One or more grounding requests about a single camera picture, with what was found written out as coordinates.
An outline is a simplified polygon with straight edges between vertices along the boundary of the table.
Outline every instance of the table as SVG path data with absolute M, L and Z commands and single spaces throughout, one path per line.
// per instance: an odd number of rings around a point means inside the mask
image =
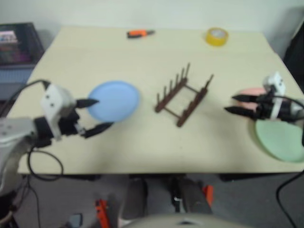
M 261 87 L 263 79 L 279 71 L 287 95 L 303 96 L 300 88 L 261 33 L 229 32 L 223 47 L 212 47 L 198 30 L 157 30 L 155 35 L 126 39 L 128 29 L 63 27 L 35 68 L 30 81 L 44 78 L 68 89 L 75 98 L 87 97 L 100 83 L 124 80 L 138 88 L 138 110 L 127 120 L 90 139 L 64 137 L 45 150 L 64 164 L 65 174 L 93 173 L 273 173 L 300 171 L 304 163 L 287 163 L 269 156 L 258 143 L 254 123 L 231 115 L 237 91 Z M 191 62 L 189 85 L 200 89 L 211 74 L 209 93 L 182 128 L 176 118 L 156 114 L 156 94 Z M 9 117 L 42 115 L 42 86 L 25 90 Z M 194 97 L 183 89 L 169 103 L 181 112 Z M 80 123 L 97 124 L 79 111 Z M 58 173 L 59 166 L 42 154 L 33 155 L 39 173 Z M 19 172 L 28 173 L 25 157 Z

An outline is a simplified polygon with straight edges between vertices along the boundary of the tape roll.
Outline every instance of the tape roll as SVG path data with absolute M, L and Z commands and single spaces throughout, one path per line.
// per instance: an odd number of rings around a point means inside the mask
M 222 28 L 210 28 L 207 31 L 206 42 L 213 46 L 222 46 L 228 39 L 228 33 Z

